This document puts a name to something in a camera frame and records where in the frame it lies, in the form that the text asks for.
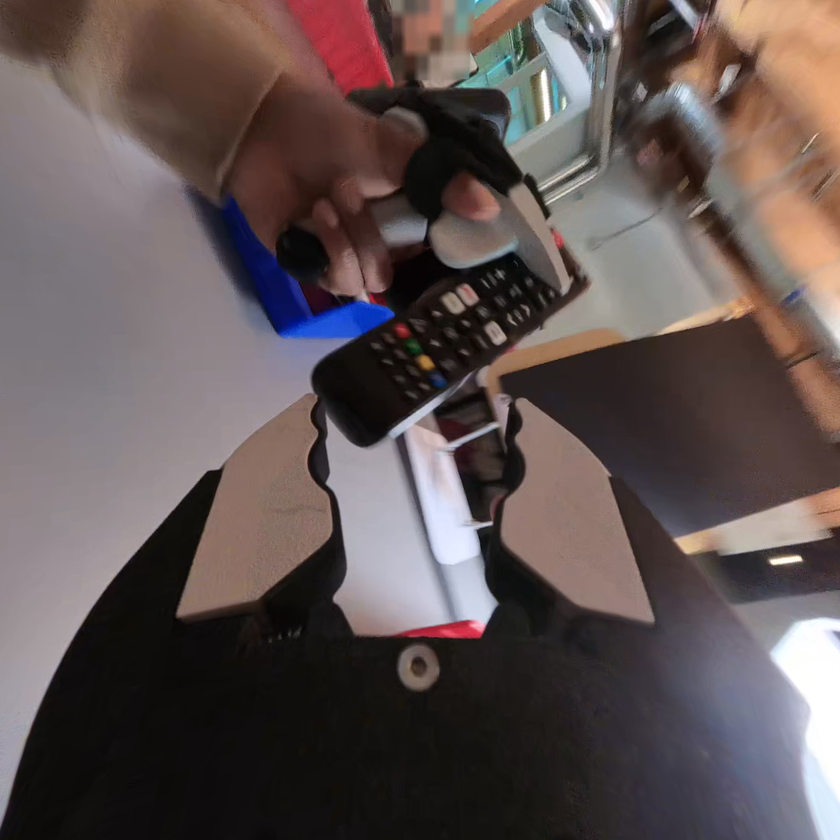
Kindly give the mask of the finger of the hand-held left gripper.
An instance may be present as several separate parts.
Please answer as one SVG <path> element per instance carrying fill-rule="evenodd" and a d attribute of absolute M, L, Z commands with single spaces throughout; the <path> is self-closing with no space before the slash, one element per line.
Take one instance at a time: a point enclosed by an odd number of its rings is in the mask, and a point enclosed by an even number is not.
<path fill-rule="evenodd" d="M 478 221 L 454 213 L 443 213 L 428 226 L 427 241 L 436 259 L 453 270 L 483 266 L 514 253 L 519 245 L 502 216 Z"/>
<path fill-rule="evenodd" d="M 507 194 L 507 225 L 518 241 L 516 254 L 531 273 L 559 294 L 568 294 L 572 286 L 569 272 L 538 198 L 525 182 Z"/>

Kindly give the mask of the silver ventilation duct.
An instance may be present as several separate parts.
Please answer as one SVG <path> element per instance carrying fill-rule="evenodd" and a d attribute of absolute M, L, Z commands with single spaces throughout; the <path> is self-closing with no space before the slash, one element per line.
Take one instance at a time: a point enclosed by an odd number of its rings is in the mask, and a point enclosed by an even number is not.
<path fill-rule="evenodd" d="M 549 2 L 530 23 L 540 48 L 534 104 L 544 118 L 525 136 L 545 202 L 579 192 L 608 167 L 623 57 L 615 2 Z"/>

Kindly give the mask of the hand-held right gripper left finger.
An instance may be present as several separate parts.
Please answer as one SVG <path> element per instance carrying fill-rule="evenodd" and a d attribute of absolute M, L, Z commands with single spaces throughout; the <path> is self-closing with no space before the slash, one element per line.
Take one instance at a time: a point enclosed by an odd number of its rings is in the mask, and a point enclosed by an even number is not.
<path fill-rule="evenodd" d="M 346 574 L 329 487 L 323 407 L 306 394 L 250 435 L 222 467 L 176 617 L 264 613 L 305 623 Z"/>

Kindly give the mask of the black screen wooden frame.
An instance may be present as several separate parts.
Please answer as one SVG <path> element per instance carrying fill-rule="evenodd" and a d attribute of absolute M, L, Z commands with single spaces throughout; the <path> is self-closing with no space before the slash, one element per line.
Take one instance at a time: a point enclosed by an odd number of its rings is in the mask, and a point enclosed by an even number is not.
<path fill-rule="evenodd" d="M 838 492 L 838 445 L 753 316 L 595 346 L 613 335 L 510 351 L 486 384 L 579 438 L 674 538 Z"/>

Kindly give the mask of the black remote control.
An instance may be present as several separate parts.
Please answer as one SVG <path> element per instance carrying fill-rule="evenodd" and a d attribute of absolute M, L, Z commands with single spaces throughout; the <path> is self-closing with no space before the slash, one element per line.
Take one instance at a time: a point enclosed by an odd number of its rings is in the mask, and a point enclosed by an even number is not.
<path fill-rule="evenodd" d="M 588 290 L 567 248 L 565 289 L 515 255 L 463 270 L 428 288 L 403 312 L 325 356 L 311 374 L 324 412 L 355 446 L 403 434 L 483 368 Z"/>

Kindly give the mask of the person's left hand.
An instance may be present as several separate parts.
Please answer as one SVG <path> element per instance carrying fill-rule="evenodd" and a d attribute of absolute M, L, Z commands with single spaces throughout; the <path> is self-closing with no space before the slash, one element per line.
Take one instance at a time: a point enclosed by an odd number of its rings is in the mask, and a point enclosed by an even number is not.
<path fill-rule="evenodd" d="M 322 287 L 350 298 L 382 293 L 393 281 L 394 253 L 369 204 L 403 187 L 423 142 L 401 118 L 376 118 L 284 75 L 249 125 L 226 191 L 273 256 L 289 226 L 304 228 L 329 258 Z"/>

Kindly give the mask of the person's left forearm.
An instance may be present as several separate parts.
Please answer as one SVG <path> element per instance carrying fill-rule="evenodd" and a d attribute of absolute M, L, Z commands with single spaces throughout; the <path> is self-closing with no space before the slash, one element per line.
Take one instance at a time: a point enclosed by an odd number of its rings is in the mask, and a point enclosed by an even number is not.
<path fill-rule="evenodd" d="M 211 197 L 276 82 L 334 89 L 281 2 L 6 1 L 1 36 L 4 56 Z"/>

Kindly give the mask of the white metal stand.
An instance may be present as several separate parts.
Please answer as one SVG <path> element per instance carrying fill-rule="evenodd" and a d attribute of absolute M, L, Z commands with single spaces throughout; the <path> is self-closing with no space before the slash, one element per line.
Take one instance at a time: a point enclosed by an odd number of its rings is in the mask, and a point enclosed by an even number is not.
<path fill-rule="evenodd" d="M 447 399 L 397 439 L 434 560 L 480 557 L 501 497 L 502 429 L 484 390 Z"/>

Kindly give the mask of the red plastic bin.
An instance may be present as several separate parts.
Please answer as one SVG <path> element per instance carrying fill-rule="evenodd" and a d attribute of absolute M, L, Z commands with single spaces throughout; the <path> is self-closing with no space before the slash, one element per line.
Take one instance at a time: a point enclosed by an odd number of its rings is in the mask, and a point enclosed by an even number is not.
<path fill-rule="evenodd" d="M 366 1 L 286 1 L 343 95 L 392 88 L 389 61 Z"/>

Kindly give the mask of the blue storage bin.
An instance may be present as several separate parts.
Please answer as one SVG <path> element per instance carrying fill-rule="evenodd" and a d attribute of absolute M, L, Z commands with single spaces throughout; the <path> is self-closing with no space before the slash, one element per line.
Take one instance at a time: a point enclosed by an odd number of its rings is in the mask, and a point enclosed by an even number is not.
<path fill-rule="evenodd" d="M 381 326 L 393 312 L 376 302 L 341 302 L 320 287 L 304 288 L 257 238 L 236 201 L 220 210 L 231 247 L 250 278 L 274 330 L 286 339 L 352 340 Z"/>

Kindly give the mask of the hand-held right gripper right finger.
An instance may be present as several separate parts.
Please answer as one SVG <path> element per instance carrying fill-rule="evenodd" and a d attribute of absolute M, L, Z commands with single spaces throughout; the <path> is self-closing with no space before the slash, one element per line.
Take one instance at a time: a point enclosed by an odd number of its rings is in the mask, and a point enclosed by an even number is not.
<path fill-rule="evenodd" d="M 654 625 L 655 614 L 612 475 L 571 431 L 528 399 L 507 412 L 509 489 L 500 549 L 583 613 Z"/>

